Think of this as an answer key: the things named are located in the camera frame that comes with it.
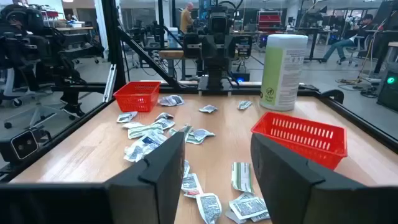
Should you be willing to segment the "silver frame bracket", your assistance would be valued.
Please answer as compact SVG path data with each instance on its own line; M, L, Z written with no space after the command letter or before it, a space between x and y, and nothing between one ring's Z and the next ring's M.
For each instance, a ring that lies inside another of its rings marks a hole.
M113 97L114 84L117 74L117 65L111 64L109 68L108 79L103 94L103 103L107 103Z

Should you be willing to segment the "white green wipes canister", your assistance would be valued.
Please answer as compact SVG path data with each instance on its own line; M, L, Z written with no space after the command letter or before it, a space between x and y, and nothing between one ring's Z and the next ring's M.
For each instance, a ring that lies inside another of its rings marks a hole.
M259 104L267 109L294 109L308 37L272 34L267 38Z

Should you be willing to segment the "black office chair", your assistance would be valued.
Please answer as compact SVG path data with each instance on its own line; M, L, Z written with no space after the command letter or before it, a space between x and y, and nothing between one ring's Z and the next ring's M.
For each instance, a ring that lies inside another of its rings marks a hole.
M354 59L354 54L359 55L360 53L367 53L369 46L372 44L372 35L358 36L354 35L349 39L345 39L338 42L339 45L336 47L339 59L336 61L338 65L341 65L344 61L347 61L349 65L354 63L354 66L358 66L358 62Z

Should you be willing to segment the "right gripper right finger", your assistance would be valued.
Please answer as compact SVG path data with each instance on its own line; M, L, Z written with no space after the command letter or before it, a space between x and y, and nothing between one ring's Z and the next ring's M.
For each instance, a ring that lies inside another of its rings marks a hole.
M365 185L261 134L251 137L251 159L273 224L364 224Z

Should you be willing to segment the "white packet blue black print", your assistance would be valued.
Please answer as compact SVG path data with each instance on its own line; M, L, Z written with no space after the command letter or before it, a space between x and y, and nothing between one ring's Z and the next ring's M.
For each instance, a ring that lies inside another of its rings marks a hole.
M205 129L197 129L190 133L188 142L192 144L201 144L206 137L216 136L215 133L209 132Z
M140 144L142 147L148 147L150 149L156 149L159 147L164 141L167 140L167 137L163 134L159 134L154 131L147 132L146 135L140 138Z

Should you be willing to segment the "black box blue light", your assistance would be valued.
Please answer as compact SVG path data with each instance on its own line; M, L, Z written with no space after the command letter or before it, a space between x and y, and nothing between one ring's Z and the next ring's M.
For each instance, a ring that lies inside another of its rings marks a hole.
M249 82L250 81L250 73L245 72L231 72L231 76L238 81L241 82Z

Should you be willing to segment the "red tool cabinet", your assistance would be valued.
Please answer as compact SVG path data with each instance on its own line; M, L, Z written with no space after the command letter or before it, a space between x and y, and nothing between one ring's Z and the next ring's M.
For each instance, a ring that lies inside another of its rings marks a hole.
M257 13L258 31L269 31L282 25L282 11L259 11Z

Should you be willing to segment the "person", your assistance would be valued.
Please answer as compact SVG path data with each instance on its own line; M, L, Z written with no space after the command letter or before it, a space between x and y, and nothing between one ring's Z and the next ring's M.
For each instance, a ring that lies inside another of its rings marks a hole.
M16 43L1 44L0 53L5 53L8 59L20 62L22 56L32 53L45 70L54 69L52 75L59 76L55 83L67 85L85 82L72 61L62 55L63 34L53 27L45 27L39 11L15 4L6 6L0 11L0 37L5 38L7 33L21 35Z
M191 15L191 11L193 9L193 3L192 2L188 2L185 9L181 12L181 16L180 16L180 30L183 33L187 33L188 30L188 26L192 26L193 25L193 19L192 19L192 15Z
M326 54L321 59L321 62L326 63L328 59L331 57L332 53L334 51L337 51L339 56L338 62L341 63L346 60L344 48L347 47L357 48L358 45L360 45L361 48L364 48L365 39L369 35L369 33L367 33L366 31L371 29L372 21L373 21L373 15L366 14L362 18L360 25L356 25L354 27L353 29L354 35L348 39L343 39L339 42L335 42L334 44L332 44L331 47L326 52Z

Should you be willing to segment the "white office chair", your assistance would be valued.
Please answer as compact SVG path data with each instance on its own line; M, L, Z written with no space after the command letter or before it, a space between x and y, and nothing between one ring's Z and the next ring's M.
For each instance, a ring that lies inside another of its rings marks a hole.
M30 123L28 128L36 127L58 113L61 113L63 104L43 105L39 99L40 96L45 95L44 92L32 91L29 85L37 83L34 73L34 68L0 68L0 106L3 101L9 101L11 106L19 108L23 105L24 98L32 98L35 101L35 106L24 111L17 111L10 114L8 117L0 113L0 121L3 122L6 129L12 128L12 122L17 119L26 119L30 116ZM18 71L24 78L27 86L14 89L15 71Z

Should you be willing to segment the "red plastic basket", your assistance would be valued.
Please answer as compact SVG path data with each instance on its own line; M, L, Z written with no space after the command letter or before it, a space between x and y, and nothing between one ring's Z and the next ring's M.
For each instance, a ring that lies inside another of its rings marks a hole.
M129 82L114 93L122 112L150 112L157 104L160 81Z
M348 156L346 130L339 126L266 112L251 131L331 170Z

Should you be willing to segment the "black computer tower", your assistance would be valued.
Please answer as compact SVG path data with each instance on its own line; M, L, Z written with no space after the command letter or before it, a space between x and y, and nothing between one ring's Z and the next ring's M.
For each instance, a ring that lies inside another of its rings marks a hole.
M398 62L387 64L377 104L398 113Z

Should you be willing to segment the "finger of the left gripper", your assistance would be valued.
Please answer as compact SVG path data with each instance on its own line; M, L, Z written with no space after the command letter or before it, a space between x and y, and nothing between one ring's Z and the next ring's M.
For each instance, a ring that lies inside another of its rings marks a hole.
M235 56L235 39L232 35L223 35L222 36L222 54L223 58L234 58Z
M216 57L216 44L213 35L204 35L201 43L202 58Z

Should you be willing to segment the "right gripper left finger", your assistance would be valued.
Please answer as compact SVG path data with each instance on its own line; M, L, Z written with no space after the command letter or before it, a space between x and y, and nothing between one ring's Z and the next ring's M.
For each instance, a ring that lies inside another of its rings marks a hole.
M177 132L106 181L114 224L174 224L182 186L185 136Z

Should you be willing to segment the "black desk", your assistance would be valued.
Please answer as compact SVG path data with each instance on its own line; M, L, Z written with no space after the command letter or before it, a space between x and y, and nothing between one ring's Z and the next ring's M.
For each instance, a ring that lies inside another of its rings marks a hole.
M314 57L314 50L315 50L315 45L317 43L317 37L318 34L326 34L326 44L328 44L328 41L330 39L330 36L332 34L334 34L335 32L337 32L337 30L324 30L324 29L319 29L316 27L297 27L295 28L295 30L299 33L303 33L306 35L309 35L312 39L311 39L311 46L310 46L310 53L309 56L306 56L304 58L304 60L308 60L308 61L318 61L320 63L322 63L322 58L320 57Z

